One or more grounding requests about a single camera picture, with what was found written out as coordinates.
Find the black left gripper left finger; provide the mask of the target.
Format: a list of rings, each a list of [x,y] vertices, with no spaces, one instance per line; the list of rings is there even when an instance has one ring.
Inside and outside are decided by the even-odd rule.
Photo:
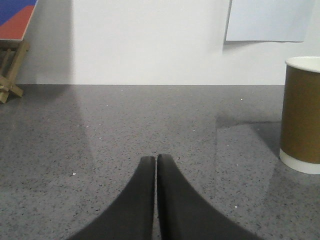
[[[155,206],[155,157],[144,156],[119,196],[71,240],[151,240]]]

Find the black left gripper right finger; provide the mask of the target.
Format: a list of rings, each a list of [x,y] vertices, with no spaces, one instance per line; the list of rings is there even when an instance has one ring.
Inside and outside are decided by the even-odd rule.
[[[157,157],[157,205],[164,240],[259,239],[201,197],[169,154]]]

